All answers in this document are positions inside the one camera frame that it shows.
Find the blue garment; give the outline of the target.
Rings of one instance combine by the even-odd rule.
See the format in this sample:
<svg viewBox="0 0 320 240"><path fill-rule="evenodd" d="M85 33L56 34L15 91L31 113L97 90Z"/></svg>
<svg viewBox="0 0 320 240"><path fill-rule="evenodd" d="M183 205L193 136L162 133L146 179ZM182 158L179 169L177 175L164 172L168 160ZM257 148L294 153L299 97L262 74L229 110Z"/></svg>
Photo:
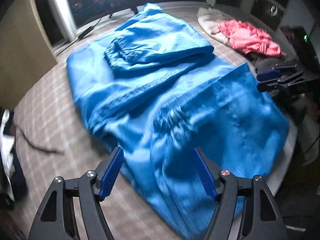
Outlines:
<svg viewBox="0 0 320 240"><path fill-rule="evenodd" d="M200 239L216 203L193 149L232 174L265 176L283 150L287 118L184 20L156 4L71 53L67 73L86 129L124 151L122 174L184 239Z"/></svg>

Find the dark grey garment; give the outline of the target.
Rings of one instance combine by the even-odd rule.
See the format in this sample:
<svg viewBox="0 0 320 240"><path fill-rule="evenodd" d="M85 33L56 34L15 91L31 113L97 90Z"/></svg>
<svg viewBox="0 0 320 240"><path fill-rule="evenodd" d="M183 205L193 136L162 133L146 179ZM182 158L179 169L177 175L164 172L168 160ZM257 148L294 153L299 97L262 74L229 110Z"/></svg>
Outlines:
<svg viewBox="0 0 320 240"><path fill-rule="evenodd" d="M297 59L293 57L266 57L264 55L255 56L252 64L255 73L261 74L273 70L275 67L287 67L297 63Z"/></svg>

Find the black lamp tripod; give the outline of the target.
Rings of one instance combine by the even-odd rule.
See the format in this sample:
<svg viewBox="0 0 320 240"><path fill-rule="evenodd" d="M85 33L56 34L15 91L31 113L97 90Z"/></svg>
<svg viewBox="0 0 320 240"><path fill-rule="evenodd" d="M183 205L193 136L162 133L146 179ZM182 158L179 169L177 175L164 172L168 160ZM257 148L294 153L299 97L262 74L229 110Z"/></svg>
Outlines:
<svg viewBox="0 0 320 240"><path fill-rule="evenodd" d="M111 18L115 12L130 9L135 15L138 14L135 0L109 0L110 13L108 18Z"/></svg>

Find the pink garment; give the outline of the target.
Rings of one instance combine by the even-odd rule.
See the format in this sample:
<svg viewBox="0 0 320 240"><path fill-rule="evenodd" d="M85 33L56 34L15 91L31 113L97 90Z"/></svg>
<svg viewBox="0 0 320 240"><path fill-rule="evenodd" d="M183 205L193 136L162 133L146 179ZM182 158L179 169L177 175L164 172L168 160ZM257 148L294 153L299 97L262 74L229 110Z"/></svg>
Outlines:
<svg viewBox="0 0 320 240"><path fill-rule="evenodd" d="M268 57L281 57L286 54L272 36L263 29L256 28L248 22L229 20L217 25L220 32L229 40L234 50L244 54L258 53Z"/></svg>

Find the beige garment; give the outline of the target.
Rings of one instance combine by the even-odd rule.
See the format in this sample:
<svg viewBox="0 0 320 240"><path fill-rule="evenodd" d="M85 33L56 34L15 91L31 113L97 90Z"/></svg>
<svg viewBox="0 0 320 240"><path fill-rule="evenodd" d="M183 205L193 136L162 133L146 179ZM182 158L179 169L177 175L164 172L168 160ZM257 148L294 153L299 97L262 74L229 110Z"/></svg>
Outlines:
<svg viewBox="0 0 320 240"><path fill-rule="evenodd" d="M212 39L228 47L229 38L221 33L218 25L233 19L232 16L213 8L200 8L197 12L197 20L202 30Z"/></svg>

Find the wooden cabinet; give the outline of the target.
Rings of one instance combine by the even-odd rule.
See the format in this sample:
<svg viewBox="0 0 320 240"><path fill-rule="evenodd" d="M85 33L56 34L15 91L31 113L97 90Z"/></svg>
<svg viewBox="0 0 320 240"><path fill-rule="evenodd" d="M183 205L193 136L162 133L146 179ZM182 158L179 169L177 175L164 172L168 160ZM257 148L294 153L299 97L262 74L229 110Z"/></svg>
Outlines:
<svg viewBox="0 0 320 240"><path fill-rule="evenodd" d="M56 64L35 0L14 0L1 19L1 106L14 108Z"/></svg>

